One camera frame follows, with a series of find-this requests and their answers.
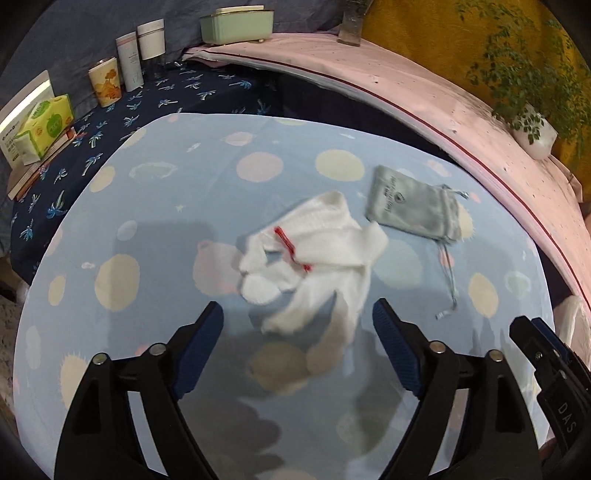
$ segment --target blue gripper pad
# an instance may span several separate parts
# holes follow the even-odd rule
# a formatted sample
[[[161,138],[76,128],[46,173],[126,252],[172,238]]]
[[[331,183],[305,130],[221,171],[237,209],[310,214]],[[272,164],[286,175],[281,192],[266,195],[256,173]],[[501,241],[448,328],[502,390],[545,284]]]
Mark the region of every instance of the blue gripper pad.
[[[552,329],[540,318],[533,319],[531,323],[536,327],[542,335],[552,344],[552,347],[558,352],[560,358],[568,363],[569,362],[569,351],[567,347],[562,343],[562,340],[552,331]]]
[[[415,397],[419,397],[423,393],[423,385],[418,358],[389,313],[378,301],[374,303],[372,317],[379,341],[382,342],[400,383],[406,390],[413,392]]]
[[[183,398],[197,385],[222,329],[223,310],[216,304],[177,360],[177,379],[172,388],[176,400]]]

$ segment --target yellow wall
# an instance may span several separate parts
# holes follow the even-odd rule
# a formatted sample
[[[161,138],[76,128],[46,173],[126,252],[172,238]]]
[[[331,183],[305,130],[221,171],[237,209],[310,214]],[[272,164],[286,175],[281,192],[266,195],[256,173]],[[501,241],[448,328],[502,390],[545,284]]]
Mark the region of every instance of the yellow wall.
[[[551,57],[551,29],[543,25],[554,18],[550,11],[540,0],[505,3],[519,6],[534,21],[538,31],[527,38],[530,49]],[[455,5],[455,0],[374,0],[363,24],[363,37],[417,62],[491,105],[488,89],[472,85],[466,80],[466,72],[482,58],[486,36],[496,31],[495,22],[477,15],[467,15],[462,22]],[[571,60],[576,64],[583,62],[578,52],[573,52]],[[587,89],[587,94],[591,97],[591,89]],[[557,142],[553,151],[583,184],[586,199],[591,197],[591,137],[587,137],[580,159],[574,145]]]

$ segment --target screw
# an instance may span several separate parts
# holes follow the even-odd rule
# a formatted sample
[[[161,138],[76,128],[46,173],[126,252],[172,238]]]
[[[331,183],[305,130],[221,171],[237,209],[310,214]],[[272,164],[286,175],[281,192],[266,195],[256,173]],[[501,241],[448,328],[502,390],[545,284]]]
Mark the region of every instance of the screw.
[[[163,343],[155,343],[150,347],[150,355],[159,356],[166,351],[166,345]]]
[[[109,357],[106,353],[97,353],[94,357],[92,357],[92,363],[95,365],[102,365],[104,364]]]
[[[502,362],[505,359],[503,352],[500,350],[491,350],[488,352],[488,356],[490,356],[495,362]]]
[[[443,353],[446,350],[445,343],[435,340],[429,343],[429,348],[435,353]]]

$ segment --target red thread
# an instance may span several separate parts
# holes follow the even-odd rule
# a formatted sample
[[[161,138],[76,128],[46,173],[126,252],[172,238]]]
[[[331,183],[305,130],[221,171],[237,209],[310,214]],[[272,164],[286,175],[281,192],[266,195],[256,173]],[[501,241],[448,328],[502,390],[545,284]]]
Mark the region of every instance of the red thread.
[[[299,262],[296,261],[295,258],[295,254],[296,254],[296,248],[294,247],[294,244],[291,243],[290,239],[287,238],[287,235],[285,234],[285,232],[283,231],[283,228],[281,228],[280,226],[276,226],[273,231],[277,234],[277,236],[279,238],[281,238],[281,241],[283,242],[283,244],[285,245],[285,247],[288,249],[289,253],[290,253],[290,257],[291,260],[293,261],[293,263],[300,265],[305,271],[309,272],[310,270],[312,270],[312,265],[308,265],[306,263],[301,264]]]

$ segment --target navy blue bedsheet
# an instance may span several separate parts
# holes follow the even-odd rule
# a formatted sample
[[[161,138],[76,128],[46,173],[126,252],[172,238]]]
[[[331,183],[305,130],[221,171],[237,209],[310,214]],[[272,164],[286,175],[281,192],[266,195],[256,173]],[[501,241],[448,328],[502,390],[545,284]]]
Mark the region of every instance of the navy blue bedsheet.
[[[124,94],[79,119],[78,136],[14,203],[11,263],[31,284],[64,215],[107,159],[137,129],[170,113],[246,113],[281,116],[276,74],[241,66],[211,69],[177,63],[165,78]]]

